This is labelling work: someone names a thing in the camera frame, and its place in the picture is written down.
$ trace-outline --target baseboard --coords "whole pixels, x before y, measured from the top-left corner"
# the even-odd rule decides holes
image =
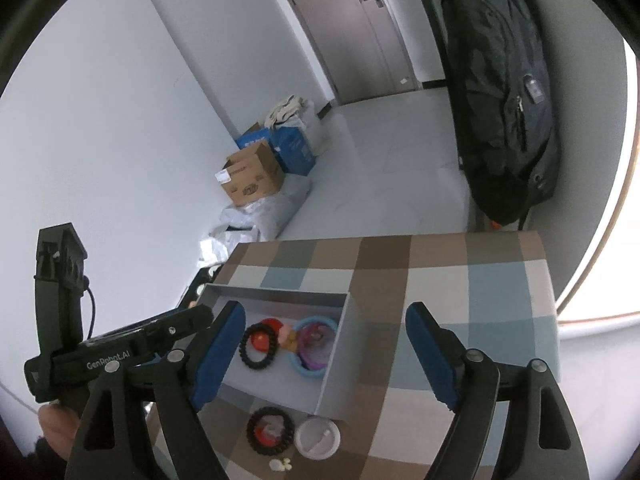
[[[329,113],[329,111],[331,111],[331,101],[329,101],[327,104],[325,104],[322,109],[318,112],[318,119],[322,120],[324,119],[325,115],[327,115]]]
[[[422,89],[428,90],[430,88],[445,88],[447,86],[446,79],[434,79],[433,81],[422,81]]]

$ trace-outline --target plaid tablecloth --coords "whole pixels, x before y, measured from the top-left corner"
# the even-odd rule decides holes
[[[452,413],[439,403],[404,329],[422,301],[468,348],[499,362],[544,359],[558,377],[551,280],[535,232],[275,241],[238,246],[217,283],[310,292],[349,291],[366,316],[353,409],[338,423],[337,454],[315,462],[292,446],[293,469],[272,472],[245,436],[260,399],[223,385],[200,420],[232,480],[423,480]],[[477,480],[491,478],[506,420],[499,403]],[[306,414],[292,413],[296,422]],[[162,434],[159,462],[172,474]]]

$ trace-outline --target white tile floor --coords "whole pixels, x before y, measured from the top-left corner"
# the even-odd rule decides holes
[[[613,480],[640,443],[640,325],[560,342],[560,389],[591,480]]]
[[[466,231],[470,194],[446,89],[345,105],[322,124],[330,147],[281,239]]]

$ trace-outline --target human hand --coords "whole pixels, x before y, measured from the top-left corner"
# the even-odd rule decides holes
[[[47,443],[64,460],[69,460],[80,418],[59,404],[46,404],[38,410],[38,421]]]

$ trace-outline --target door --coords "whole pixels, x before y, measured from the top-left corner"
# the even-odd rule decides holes
[[[351,103],[417,89],[396,23],[383,0],[290,0],[336,97]]]

